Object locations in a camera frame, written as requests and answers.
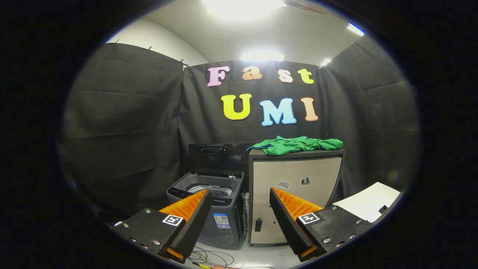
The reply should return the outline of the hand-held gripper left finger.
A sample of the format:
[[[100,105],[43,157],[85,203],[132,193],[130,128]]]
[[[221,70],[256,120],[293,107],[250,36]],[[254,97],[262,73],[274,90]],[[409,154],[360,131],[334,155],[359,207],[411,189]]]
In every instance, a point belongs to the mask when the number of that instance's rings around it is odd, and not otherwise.
[[[184,264],[196,246],[212,201],[205,189],[160,210],[142,209],[115,223],[112,231],[143,251]]]

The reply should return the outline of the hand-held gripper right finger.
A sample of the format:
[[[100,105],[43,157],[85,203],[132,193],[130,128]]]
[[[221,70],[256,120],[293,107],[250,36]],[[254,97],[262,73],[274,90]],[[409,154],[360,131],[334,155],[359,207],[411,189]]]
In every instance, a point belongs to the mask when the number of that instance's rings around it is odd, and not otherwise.
[[[333,252],[373,227],[340,206],[321,207],[282,189],[270,188],[270,206],[300,262]]]

